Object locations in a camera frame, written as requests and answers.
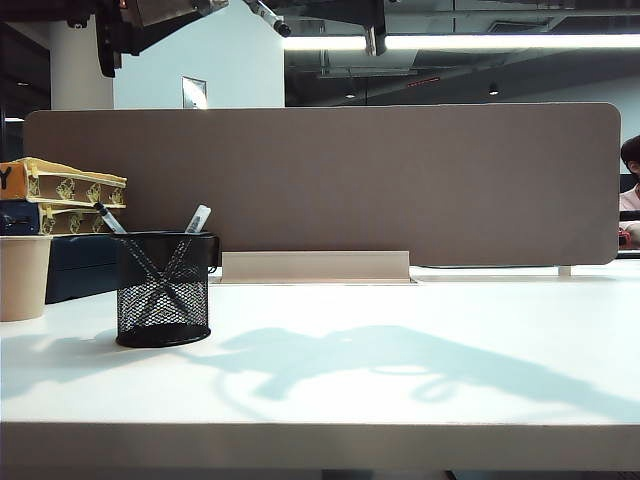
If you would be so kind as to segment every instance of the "ceiling light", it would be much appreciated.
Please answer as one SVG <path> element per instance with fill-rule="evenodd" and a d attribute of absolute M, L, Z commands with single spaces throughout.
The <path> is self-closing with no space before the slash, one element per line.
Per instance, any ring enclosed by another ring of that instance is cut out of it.
<path fill-rule="evenodd" d="M 640 48 L 640 34 L 619 35 L 388 35 L 388 50 L 514 50 Z M 364 50 L 361 36 L 289 37 L 285 50 Z"/>
<path fill-rule="evenodd" d="M 640 48 L 640 35 L 390 35 L 388 50 Z"/>

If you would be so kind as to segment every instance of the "paper cup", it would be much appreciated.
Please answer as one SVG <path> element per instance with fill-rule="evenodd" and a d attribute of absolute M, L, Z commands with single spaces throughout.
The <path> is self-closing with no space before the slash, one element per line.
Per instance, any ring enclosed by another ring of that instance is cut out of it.
<path fill-rule="evenodd" d="M 50 236 L 0 237 L 0 321 L 42 315 Z"/>

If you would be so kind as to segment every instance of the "white marker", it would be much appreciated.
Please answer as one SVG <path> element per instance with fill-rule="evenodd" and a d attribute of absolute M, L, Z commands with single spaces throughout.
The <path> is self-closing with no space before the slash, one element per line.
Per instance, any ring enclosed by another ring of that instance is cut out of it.
<path fill-rule="evenodd" d="M 204 222 L 209 218 L 209 214 L 211 213 L 211 209 L 209 207 L 205 207 L 204 205 L 199 205 L 196 213 L 193 214 L 193 218 L 189 222 L 189 226 L 184 231 L 184 233 L 198 233 L 204 227 Z"/>

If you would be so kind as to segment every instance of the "pen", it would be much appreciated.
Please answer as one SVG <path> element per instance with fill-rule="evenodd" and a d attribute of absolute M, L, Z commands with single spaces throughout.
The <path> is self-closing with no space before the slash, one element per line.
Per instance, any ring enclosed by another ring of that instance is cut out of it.
<path fill-rule="evenodd" d="M 104 220 L 104 223 L 106 223 L 114 233 L 127 233 L 127 231 L 122 228 L 122 225 L 118 223 L 115 217 L 111 215 L 111 212 L 107 210 L 107 207 L 105 207 L 103 204 L 101 204 L 100 202 L 96 202 L 93 205 L 93 208 L 95 208 L 98 213 L 102 215 L 102 220 Z"/>
<path fill-rule="evenodd" d="M 102 203 L 96 202 L 93 205 L 93 208 L 95 208 L 100 213 L 100 215 L 102 215 L 104 223 L 106 223 L 107 226 L 111 230 L 113 230 L 114 233 L 118 233 L 118 234 L 127 233 L 127 231 L 124 228 L 122 228 L 122 225 L 118 223 L 118 221 L 113 217 L 113 215 L 111 215 L 111 212 L 109 212 L 109 210 L 107 210 L 107 207 L 105 207 Z M 138 245 L 135 241 L 125 241 L 125 245 L 129 250 L 129 253 L 133 256 L 133 258 L 136 259 L 136 261 L 143 268 L 145 273 L 149 275 L 151 278 L 153 278 L 156 282 L 159 282 L 160 287 L 166 292 L 169 298 L 173 301 L 174 305 L 186 313 L 187 307 L 185 303 L 182 301 L 180 297 L 178 297 L 178 295 L 173 290 L 173 288 L 171 288 L 171 285 L 165 280 L 164 276 L 160 272 L 158 272 L 158 269 L 156 268 L 156 266 L 153 264 L 151 260 L 149 260 L 149 258 L 144 253 L 142 248 L 140 248 L 140 245 Z"/>

